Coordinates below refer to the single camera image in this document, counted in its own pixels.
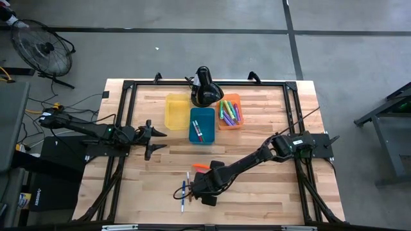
yellow cable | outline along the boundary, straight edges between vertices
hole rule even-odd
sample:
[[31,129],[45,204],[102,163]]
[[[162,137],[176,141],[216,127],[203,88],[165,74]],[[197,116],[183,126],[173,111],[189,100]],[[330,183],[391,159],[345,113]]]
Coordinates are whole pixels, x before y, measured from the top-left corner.
[[28,109],[26,109],[26,112],[31,113],[31,114],[41,114],[41,113],[43,113],[41,111],[32,111],[32,110],[28,110]]
[[0,70],[2,70],[7,75],[8,80],[12,80],[12,77],[10,77],[10,75],[7,73],[7,71],[4,68],[0,67]]

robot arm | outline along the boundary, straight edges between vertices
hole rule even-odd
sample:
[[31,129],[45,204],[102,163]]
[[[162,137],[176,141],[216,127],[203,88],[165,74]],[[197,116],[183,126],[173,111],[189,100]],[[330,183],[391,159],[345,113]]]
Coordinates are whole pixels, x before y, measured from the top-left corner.
[[150,159],[153,151],[166,146],[165,144],[150,144],[152,136],[167,136],[151,127],[151,120],[147,120],[145,126],[139,126],[139,128],[135,130],[131,126],[116,127],[114,124],[94,124],[73,117],[61,109],[47,108],[43,111],[43,115],[39,121],[40,125],[45,128],[67,128],[97,138],[99,144],[110,148],[121,149],[131,145],[146,146],[146,153],[144,154],[145,160]]
[[[270,143],[273,145],[271,149],[268,148]],[[223,162],[212,161],[210,171],[195,174],[194,182],[191,182],[189,186],[191,194],[196,199],[201,198],[203,204],[215,206],[216,196],[226,191],[239,174],[260,163],[269,160],[284,162],[300,152],[310,151],[314,148],[315,141],[309,132],[303,132],[293,138],[275,134],[257,151],[229,166],[225,166]]]

black floor fan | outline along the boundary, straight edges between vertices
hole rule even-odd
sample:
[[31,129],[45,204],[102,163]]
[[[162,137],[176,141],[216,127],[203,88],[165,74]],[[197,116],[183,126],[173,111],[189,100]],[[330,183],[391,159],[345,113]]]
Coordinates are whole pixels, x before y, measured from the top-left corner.
[[34,20],[16,21],[11,32],[14,49],[31,68],[39,72],[39,77],[74,89],[74,86],[57,79],[66,75],[73,64],[71,54],[76,50],[71,42]]

orange plastic bin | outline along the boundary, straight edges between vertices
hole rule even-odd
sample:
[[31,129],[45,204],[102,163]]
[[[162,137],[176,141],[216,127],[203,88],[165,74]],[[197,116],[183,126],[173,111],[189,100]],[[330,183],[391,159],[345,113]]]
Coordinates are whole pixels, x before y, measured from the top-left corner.
[[222,100],[230,101],[233,105],[236,103],[238,107],[238,112],[240,113],[241,122],[237,123],[237,125],[229,126],[227,125],[223,119],[220,119],[220,101],[216,104],[216,112],[217,112],[217,120],[218,120],[218,128],[220,130],[232,130],[232,129],[240,129],[244,124],[243,112],[241,111],[241,101],[240,96],[238,94],[225,94]]

purple marker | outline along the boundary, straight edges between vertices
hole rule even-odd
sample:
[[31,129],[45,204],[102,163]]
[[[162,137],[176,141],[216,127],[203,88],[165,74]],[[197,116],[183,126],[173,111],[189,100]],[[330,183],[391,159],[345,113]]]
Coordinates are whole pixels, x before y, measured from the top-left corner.
[[227,119],[227,117],[223,116],[223,119],[224,119],[225,123],[226,123],[228,126],[232,126],[232,124],[231,124],[230,121]]
[[236,123],[234,123],[234,121],[231,119],[231,117],[225,111],[223,111],[223,113],[224,113],[224,121],[225,121],[225,119],[228,120],[228,123],[227,123],[227,121],[225,121],[227,123],[227,125],[234,126]]
[[236,104],[236,103],[234,104],[234,109],[235,109],[235,111],[236,111],[236,114],[238,115],[237,121],[238,121],[238,122],[241,122],[241,116],[240,116],[240,113],[238,113],[238,107],[237,107],[237,104]]

